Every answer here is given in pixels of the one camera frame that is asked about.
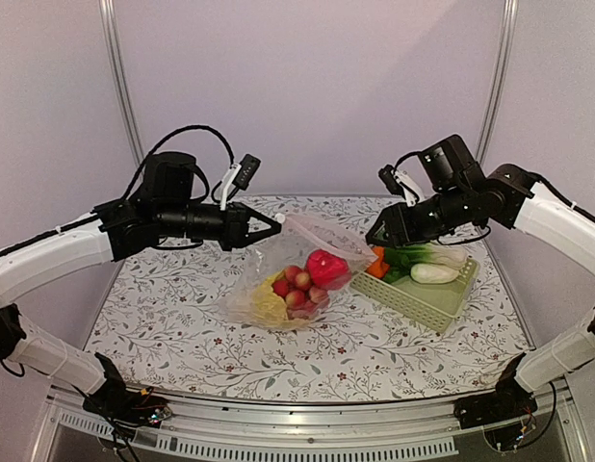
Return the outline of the clear zip top bag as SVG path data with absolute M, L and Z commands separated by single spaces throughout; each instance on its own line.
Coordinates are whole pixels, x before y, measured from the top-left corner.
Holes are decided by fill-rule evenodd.
M 363 237 L 325 219 L 297 214 L 275 219 L 281 232 L 249 251 L 223 307 L 234 322 L 298 330 L 376 256 Z

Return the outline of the red bell pepper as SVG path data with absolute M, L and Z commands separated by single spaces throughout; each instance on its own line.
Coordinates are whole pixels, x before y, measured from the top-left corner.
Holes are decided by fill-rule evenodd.
M 348 262 L 322 249 L 308 256 L 305 267 L 313 284 L 327 291 L 340 290 L 351 280 Z

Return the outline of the yellow napa cabbage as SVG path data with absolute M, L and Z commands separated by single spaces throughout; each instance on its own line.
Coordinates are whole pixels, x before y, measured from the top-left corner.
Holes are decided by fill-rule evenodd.
M 279 271 L 266 279 L 255 280 L 252 275 L 243 274 L 226 301 L 229 319 L 271 330 L 306 326 L 310 319 L 290 319 L 285 300 L 273 291 L 272 284 L 280 275 Z

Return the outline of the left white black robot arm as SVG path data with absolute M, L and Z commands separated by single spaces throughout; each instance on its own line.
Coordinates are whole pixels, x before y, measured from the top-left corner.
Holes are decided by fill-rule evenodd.
M 260 162 L 251 155 L 223 176 L 219 203 L 193 197 L 204 173 L 194 156 L 168 151 L 150 155 L 136 173 L 137 188 L 76 220 L 0 249 L 0 363 L 11 361 L 70 384 L 86 411 L 110 423 L 157 427 L 171 411 L 150 388 L 127 389 L 111 359 L 85 353 L 47 333 L 20 314 L 23 295 L 66 275 L 119 262 L 145 249 L 163 249 L 165 238 L 186 238 L 196 248 L 214 241 L 224 251 L 245 248 L 278 234 L 276 220 L 230 201 L 243 190 Z

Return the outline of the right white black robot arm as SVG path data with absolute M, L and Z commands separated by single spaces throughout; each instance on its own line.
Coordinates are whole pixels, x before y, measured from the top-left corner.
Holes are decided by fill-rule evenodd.
M 451 135 L 415 152 L 435 194 L 413 206 L 385 208 L 366 235 L 368 244 L 400 248 L 446 236 L 466 223 L 494 220 L 550 245 L 595 276 L 595 218 L 543 176 L 512 164 L 483 173 L 464 140 Z M 471 428 L 536 409 L 541 386 L 595 359 L 595 307 L 545 346 L 513 358 L 493 392 L 461 398 L 454 415 Z

